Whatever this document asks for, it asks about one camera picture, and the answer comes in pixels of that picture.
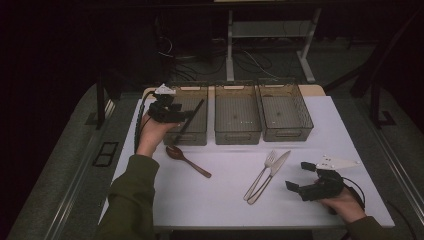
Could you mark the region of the silver metal knife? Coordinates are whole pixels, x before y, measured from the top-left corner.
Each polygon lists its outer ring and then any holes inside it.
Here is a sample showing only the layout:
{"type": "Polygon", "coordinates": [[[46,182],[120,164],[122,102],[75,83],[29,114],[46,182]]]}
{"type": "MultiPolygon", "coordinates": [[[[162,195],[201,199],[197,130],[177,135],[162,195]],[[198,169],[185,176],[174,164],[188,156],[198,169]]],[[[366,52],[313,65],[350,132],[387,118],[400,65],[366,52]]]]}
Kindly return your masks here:
{"type": "Polygon", "coordinates": [[[290,154],[291,154],[291,151],[287,151],[284,154],[282,154],[278,159],[275,159],[275,162],[273,163],[273,165],[270,168],[268,168],[270,170],[270,174],[268,175],[268,177],[266,178],[264,183],[259,187],[258,190],[256,190],[255,188],[255,190],[253,191],[253,194],[247,200],[248,204],[253,205],[259,199],[259,197],[262,195],[262,193],[264,192],[268,184],[271,182],[272,178],[277,174],[279,169],[286,162],[290,154]]]}

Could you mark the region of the brown wooden spoon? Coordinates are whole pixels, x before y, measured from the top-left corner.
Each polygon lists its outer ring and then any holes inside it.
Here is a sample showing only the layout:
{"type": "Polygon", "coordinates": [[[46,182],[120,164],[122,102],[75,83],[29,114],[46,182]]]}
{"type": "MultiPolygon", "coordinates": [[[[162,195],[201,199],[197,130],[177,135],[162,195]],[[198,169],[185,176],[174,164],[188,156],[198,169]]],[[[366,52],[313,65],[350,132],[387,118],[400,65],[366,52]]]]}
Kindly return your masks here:
{"type": "Polygon", "coordinates": [[[211,173],[209,173],[208,171],[204,170],[200,166],[196,165],[195,163],[193,163],[192,161],[187,159],[180,148],[178,148],[176,146],[167,146],[166,147],[166,153],[170,158],[172,158],[174,160],[180,160],[180,161],[183,161],[183,162],[189,164],[193,169],[195,169],[197,172],[199,172],[204,177],[206,177],[206,178],[212,177],[211,173]]]}

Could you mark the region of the clear plastic bin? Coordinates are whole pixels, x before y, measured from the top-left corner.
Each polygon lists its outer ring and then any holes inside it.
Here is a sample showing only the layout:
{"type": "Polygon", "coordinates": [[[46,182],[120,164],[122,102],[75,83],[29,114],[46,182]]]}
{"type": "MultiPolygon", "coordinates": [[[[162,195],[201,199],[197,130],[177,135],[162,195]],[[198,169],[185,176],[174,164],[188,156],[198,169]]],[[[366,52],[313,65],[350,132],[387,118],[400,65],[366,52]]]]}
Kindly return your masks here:
{"type": "MultiPolygon", "coordinates": [[[[206,86],[171,86],[171,89],[176,91],[174,95],[174,104],[182,104],[181,111],[193,111],[199,101],[204,99],[201,109],[196,114],[190,124],[187,133],[196,135],[195,141],[180,142],[178,145],[186,146],[205,146],[207,143],[207,119],[208,119],[208,90],[206,86]]],[[[180,127],[176,127],[168,131],[163,139],[165,145],[173,145],[173,140],[178,135],[179,131],[184,126],[185,122],[181,123],[180,127]]]]}
{"type": "Polygon", "coordinates": [[[260,81],[259,94],[266,142],[307,140],[314,124],[298,85],[260,81]]]}
{"type": "Polygon", "coordinates": [[[217,145],[259,143],[262,126],[253,84],[215,87],[214,130],[217,145]]]}

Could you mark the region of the silver metal fork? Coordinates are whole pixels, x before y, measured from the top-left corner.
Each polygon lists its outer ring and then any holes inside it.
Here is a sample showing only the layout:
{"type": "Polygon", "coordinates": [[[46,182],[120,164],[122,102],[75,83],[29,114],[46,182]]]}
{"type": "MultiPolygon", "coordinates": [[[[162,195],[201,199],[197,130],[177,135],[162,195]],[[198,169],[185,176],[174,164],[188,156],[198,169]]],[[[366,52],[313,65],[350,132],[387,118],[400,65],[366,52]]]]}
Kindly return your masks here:
{"type": "Polygon", "coordinates": [[[276,158],[276,152],[274,151],[274,150],[272,150],[269,154],[268,154],[268,156],[266,157],[266,159],[265,159],[265,162],[264,162],[264,168],[261,170],[261,172],[259,173],[259,175],[256,177],[256,179],[254,180],[254,182],[252,183],[252,185],[249,187],[249,189],[247,190],[247,192],[245,193],[245,195],[244,195],[244,197],[243,197],[243,199],[245,200],[245,201],[247,201],[250,197],[251,197],[251,195],[253,194],[253,191],[255,190],[255,188],[256,188],[256,186],[257,186],[257,184],[259,183],[259,181],[261,180],[261,178],[262,178],[262,176],[263,176],[263,174],[264,174],[264,172],[268,169],[268,168],[270,168],[272,165],[273,165],[273,163],[275,162],[275,158],[276,158]]]}

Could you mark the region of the person's right hand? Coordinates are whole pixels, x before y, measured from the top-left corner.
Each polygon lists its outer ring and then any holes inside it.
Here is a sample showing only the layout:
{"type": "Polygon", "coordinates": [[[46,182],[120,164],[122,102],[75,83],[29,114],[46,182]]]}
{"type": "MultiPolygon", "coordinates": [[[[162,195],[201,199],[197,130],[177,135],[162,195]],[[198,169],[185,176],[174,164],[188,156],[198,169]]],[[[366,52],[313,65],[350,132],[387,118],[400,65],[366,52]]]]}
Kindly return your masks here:
{"type": "Polygon", "coordinates": [[[334,198],[321,199],[320,203],[333,209],[347,224],[366,217],[365,211],[346,188],[334,198]]]}

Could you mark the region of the white table cover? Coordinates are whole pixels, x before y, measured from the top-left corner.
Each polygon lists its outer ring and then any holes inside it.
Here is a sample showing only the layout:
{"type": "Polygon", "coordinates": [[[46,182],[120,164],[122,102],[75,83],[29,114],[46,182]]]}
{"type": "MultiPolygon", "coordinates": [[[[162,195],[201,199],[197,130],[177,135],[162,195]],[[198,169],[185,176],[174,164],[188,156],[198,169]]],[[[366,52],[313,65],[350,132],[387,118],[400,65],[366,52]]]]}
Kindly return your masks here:
{"type": "Polygon", "coordinates": [[[193,162],[210,172],[204,177],[181,161],[170,159],[158,149],[152,159],[132,160],[133,140],[124,144],[115,171],[112,188],[124,191],[132,186],[148,187],[154,194],[154,226],[156,230],[221,230],[221,229],[322,229],[341,226],[341,220],[330,215],[317,202],[304,202],[289,191],[288,181],[309,185],[316,179],[305,171],[303,161],[317,163],[323,157],[352,161],[341,175],[363,189],[366,211],[384,227],[394,222],[372,182],[352,140],[328,96],[312,96],[305,100],[315,124],[304,142],[265,142],[256,145],[218,145],[212,133],[204,146],[186,146],[183,151],[193,162]],[[254,204],[243,196],[254,178],[261,173],[270,152],[288,156],[279,172],[271,176],[264,193],[254,204]]]}

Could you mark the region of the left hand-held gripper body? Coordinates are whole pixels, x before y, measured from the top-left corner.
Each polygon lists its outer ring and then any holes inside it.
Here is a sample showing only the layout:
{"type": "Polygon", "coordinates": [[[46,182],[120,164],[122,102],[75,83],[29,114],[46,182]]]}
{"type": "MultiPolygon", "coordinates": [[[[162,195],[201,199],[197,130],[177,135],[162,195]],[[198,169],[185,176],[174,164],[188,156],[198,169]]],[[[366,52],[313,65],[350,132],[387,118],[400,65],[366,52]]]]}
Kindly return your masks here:
{"type": "Polygon", "coordinates": [[[149,106],[149,116],[159,123],[183,122],[184,113],[171,110],[175,94],[176,91],[174,89],[167,87],[165,84],[160,85],[153,93],[156,100],[149,106]]]}

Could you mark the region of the white metal desk frame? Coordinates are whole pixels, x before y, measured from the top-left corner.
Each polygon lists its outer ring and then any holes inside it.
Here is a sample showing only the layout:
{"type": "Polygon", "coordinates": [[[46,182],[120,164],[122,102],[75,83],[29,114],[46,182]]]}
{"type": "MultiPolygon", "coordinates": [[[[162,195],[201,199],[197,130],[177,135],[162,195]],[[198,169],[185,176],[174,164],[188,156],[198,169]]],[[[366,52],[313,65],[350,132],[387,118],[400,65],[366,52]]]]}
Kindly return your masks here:
{"type": "Polygon", "coordinates": [[[314,39],[322,9],[317,8],[310,20],[275,20],[275,21],[235,21],[234,12],[228,12],[226,79],[235,80],[233,61],[233,40],[242,38],[295,38],[303,37],[304,44],[296,52],[303,74],[308,83],[315,83],[315,77],[307,56],[314,39]]]}

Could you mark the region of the black metal stand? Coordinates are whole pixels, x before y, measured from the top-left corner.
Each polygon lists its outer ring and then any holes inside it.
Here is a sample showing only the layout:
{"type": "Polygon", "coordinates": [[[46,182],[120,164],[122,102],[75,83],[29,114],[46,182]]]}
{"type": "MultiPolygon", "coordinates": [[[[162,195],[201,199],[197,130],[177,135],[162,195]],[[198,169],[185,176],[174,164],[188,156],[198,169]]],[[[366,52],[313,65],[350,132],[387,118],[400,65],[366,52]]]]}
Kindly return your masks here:
{"type": "Polygon", "coordinates": [[[97,123],[96,129],[99,130],[106,120],[106,98],[114,98],[113,81],[106,72],[100,72],[96,79],[96,99],[97,99],[97,123]]]}
{"type": "Polygon", "coordinates": [[[351,95],[362,97],[368,88],[370,118],[377,128],[383,125],[379,107],[380,92],[385,89],[424,133],[424,9],[416,11],[377,45],[351,88],[351,95]]]}

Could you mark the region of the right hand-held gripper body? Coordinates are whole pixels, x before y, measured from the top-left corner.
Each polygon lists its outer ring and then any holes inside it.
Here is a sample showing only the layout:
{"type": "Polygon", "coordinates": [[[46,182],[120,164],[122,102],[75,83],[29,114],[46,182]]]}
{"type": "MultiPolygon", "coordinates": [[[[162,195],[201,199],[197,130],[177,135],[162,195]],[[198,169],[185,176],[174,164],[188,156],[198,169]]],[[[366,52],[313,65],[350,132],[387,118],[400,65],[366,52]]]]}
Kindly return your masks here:
{"type": "Polygon", "coordinates": [[[358,161],[323,156],[315,164],[318,179],[311,185],[300,186],[298,194],[303,201],[314,201],[338,196],[346,187],[338,170],[359,166],[358,161]]]}

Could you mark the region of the person's left hand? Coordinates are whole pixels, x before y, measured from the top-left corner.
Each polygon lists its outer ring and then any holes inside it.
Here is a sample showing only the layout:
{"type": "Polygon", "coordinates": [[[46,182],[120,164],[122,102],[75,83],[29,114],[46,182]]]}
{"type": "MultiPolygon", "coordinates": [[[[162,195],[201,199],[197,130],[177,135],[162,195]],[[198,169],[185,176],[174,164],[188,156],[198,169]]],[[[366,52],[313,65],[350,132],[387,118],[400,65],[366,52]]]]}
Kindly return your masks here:
{"type": "Polygon", "coordinates": [[[159,123],[152,120],[148,114],[142,118],[139,144],[135,151],[137,155],[152,157],[165,134],[179,123],[159,123]]]}

